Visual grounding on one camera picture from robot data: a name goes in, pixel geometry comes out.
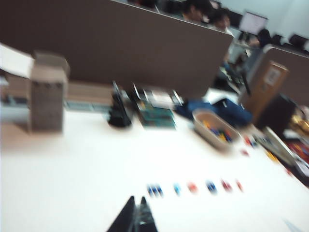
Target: white wall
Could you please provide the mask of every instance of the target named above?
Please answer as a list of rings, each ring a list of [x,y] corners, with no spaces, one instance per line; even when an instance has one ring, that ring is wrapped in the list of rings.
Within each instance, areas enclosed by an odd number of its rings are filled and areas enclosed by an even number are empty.
[[[292,34],[309,38],[309,0],[221,0],[231,11],[266,16],[270,34],[280,34],[286,42]]]
[[[270,33],[281,25],[286,13],[294,0],[221,0],[224,7],[243,14],[245,11],[256,13],[268,18],[267,29]]]
[[[309,38],[309,0],[294,0],[277,31],[286,40],[292,34]]]

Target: desk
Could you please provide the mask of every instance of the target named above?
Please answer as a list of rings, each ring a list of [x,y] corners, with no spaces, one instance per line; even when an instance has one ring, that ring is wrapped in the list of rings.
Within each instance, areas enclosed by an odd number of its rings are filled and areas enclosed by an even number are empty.
[[[309,230],[309,190],[262,148],[240,141],[220,153],[177,115],[176,130],[146,130],[137,119],[119,130],[101,114],[65,112],[62,135],[30,136],[22,127],[27,114],[1,109],[1,231],[103,232],[131,195],[146,196],[160,232],[289,232],[286,223]],[[230,181],[231,193],[220,178]],[[207,179],[216,196],[206,190]],[[197,195],[187,181],[197,184]],[[164,198],[148,196],[151,183],[161,185]]]

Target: black chair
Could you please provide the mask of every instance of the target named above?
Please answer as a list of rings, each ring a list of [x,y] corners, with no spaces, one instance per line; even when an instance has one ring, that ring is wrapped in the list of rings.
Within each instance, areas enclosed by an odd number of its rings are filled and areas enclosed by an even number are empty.
[[[308,41],[307,38],[294,34],[290,37],[289,43],[283,44],[283,47],[293,52],[309,56],[309,52],[304,49],[307,41]]]
[[[304,38],[296,34],[292,35],[289,39],[290,44],[300,49],[304,49],[307,41],[308,41],[308,38]]]
[[[281,35],[275,34],[271,39],[274,45],[282,46],[282,43],[281,43],[282,36]]]

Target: white table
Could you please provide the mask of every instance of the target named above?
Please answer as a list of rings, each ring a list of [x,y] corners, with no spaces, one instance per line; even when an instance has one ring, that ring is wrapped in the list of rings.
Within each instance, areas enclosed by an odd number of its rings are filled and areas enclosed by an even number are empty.
[[[136,201],[146,196],[161,232],[292,231],[284,220],[309,231],[309,190],[262,148],[240,141],[220,153],[177,115],[176,130],[146,130],[136,119],[120,130],[101,114],[66,112],[62,135],[30,136],[20,126],[27,113],[1,111],[1,231],[103,232],[131,195]],[[206,189],[207,179],[217,186],[216,196]],[[188,181],[198,194],[187,190]],[[164,198],[149,197],[151,183],[161,185]]]

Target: plastic tray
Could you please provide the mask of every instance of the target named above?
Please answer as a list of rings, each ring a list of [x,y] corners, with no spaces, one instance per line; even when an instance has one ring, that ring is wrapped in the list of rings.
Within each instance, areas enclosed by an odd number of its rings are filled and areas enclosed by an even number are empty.
[[[196,131],[205,138],[210,144],[218,149],[229,149],[233,146],[235,141],[240,138],[240,134],[232,126],[230,126],[223,119],[218,117],[208,110],[195,110],[193,112],[194,125]],[[225,142],[216,136],[211,130],[204,126],[203,120],[206,120],[213,128],[228,130],[230,132],[231,142]]]

